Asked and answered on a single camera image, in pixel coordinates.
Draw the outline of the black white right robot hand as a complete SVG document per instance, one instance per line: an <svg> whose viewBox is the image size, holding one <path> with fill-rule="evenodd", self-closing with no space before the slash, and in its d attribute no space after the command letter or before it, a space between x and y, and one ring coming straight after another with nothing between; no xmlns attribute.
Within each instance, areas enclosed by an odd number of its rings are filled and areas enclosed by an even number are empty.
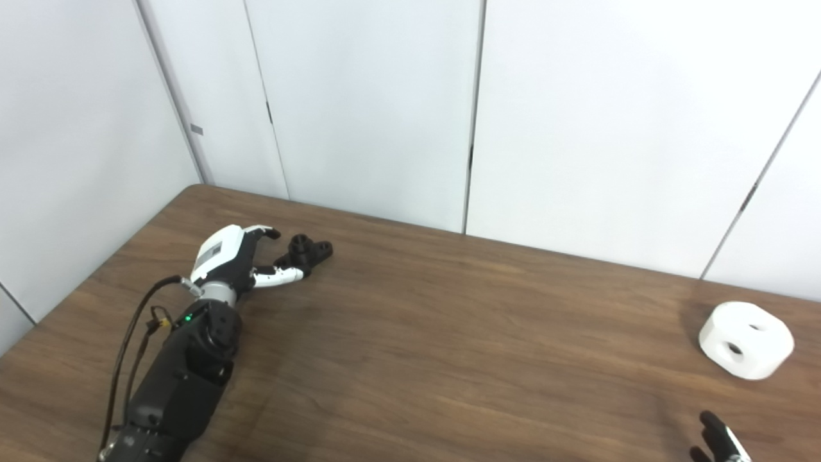
<svg viewBox="0 0 821 462"><path fill-rule="evenodd" d="M701 435L709 453L702 447L694 445L689 451L692 461L752 461L750 454L733 430L716 413L702 411L700 423L702 424Z"/></svg>

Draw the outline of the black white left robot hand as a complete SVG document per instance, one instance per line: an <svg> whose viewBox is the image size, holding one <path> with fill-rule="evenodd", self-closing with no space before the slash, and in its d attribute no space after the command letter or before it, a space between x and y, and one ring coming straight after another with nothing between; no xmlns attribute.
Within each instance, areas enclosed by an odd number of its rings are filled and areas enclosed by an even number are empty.
<svg viewBox="0 0 821 462"><path fill-rule="evenodd" d="M199 287L197 298L225 302L234 308L256 287L284 286L307 277L296 267L257 267L254 257L262 237L276 240L280 233L265 225L228 225L212 234L200 246L190 275Z"/></svg>

